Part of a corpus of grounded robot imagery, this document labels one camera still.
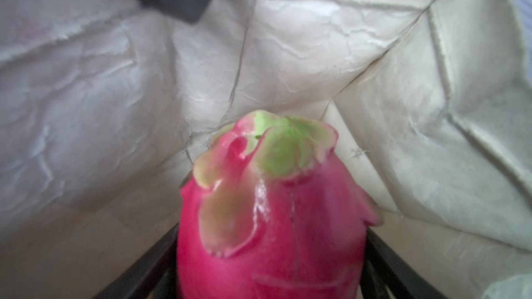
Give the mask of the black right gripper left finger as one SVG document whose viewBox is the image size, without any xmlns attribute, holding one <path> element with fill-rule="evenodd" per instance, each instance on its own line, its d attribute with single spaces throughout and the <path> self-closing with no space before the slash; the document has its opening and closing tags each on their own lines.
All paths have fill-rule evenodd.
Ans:
<svg viewBox="0 0 532 299">
<path fill-rule="evenodd" d="M 95 298 L 179 298 L 175 225 Z"/>
</svg>

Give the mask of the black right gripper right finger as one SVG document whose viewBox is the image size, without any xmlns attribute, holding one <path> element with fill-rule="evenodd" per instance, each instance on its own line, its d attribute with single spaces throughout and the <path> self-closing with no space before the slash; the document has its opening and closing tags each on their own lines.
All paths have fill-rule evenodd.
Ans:
<svg viewBox="0 0 532 299">
<path fill-rule="evenodd" d="M 360 279 L 364 298 L 446 299 L 371 229 Z"/>
</svg>

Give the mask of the pink dragon fruit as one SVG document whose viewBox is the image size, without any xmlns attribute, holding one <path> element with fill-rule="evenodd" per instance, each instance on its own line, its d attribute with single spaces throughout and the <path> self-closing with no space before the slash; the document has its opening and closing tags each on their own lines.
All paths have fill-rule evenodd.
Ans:
<svg viewBox="0 0 532 299">
<path fill-rule="evenodd" d="M 331 125 L 253 111 L 223 127 L 181 190 L 185 298 L 354 298 L 371 197 L 335 153 Z"/>
</svg>

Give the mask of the cream canvas grocery bag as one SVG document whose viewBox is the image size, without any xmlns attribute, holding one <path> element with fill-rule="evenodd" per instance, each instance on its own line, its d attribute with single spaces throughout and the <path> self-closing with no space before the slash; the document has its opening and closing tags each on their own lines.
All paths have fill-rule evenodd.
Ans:
<svg viewBox="0 0 532 299">
<path fill-rule="evenodd" d="M 531 297 L 521 0 L 1 0 L 1 297 L 91 298 L 178 221 L 223 125 L 321 119 L 449 298 Z"/>
</svg>

